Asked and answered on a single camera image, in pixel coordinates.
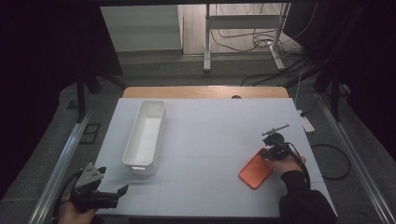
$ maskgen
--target white plastic tray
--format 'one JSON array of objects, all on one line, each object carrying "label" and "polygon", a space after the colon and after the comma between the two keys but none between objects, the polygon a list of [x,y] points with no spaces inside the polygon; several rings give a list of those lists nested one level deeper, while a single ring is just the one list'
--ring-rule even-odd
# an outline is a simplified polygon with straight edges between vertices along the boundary
[{"label": "white plastic tray", "polygon": [[133,173],[153,175],[157,171],[165,120],[165,102],[141,103],[122,158]]}]

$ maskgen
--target white tabletop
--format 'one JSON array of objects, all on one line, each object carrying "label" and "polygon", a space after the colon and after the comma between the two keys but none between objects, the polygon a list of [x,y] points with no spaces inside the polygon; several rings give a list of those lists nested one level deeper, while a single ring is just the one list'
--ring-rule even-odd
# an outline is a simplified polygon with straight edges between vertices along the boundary
[{"label": "white tabletop", "polygon": [[332,205],[318,165],[288,99],[159,99],[165,101],[166,126],[158,171],[132,174],[122,156],[145,99],[119,99],[95,167],[107,168],[99,187],[116,192],[129,184],[116,209],[98,214],[169,217],[278,217],[286,187],[275,173],[258,189],[238,174],[264,147],[262,133],[279,131],[307,158],[312,189]]}]

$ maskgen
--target black sleeve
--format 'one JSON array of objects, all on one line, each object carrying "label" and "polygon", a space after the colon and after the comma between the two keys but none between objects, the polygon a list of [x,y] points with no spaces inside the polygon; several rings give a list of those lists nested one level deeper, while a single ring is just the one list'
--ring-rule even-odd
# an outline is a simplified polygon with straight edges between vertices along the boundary
[{"label": "black sleeve", "polygon": [[320,191],[308,188],[302,172],[289,171],[280,178],[288,189],[279,202],[281,223],[330,224],[337,221],[327,199]]}]

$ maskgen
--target metal frame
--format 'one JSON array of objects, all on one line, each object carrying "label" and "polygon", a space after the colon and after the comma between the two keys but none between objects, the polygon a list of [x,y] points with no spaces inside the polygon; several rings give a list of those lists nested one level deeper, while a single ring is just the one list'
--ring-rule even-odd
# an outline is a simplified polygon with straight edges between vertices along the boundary
[{"label": "metal frame", "polygon": [[276,63],[277,70],[285,70],[285,65],[279,57],[277,42],[285,24],[290,3],[286,3],[279,15],[216,15],[210,16],[210,5],[206,4],[205,16],[205,50],[204,71],[210,71],[210,30],[213,29],[276,29],[274,40],[269,49]]}]

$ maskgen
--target orange phone case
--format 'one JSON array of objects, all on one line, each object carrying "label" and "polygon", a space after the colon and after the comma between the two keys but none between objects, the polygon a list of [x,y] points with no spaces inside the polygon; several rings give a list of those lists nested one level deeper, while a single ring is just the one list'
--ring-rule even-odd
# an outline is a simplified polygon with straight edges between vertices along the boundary
[{"label": "orange phone case", "polygon": [[264,179],[271,174],[273,167],[267,160],[260,155],[260,149],[256,155],[247,163],[247,165],[239,172],[241,178],[251,188],[256,189],[264,181]]}]

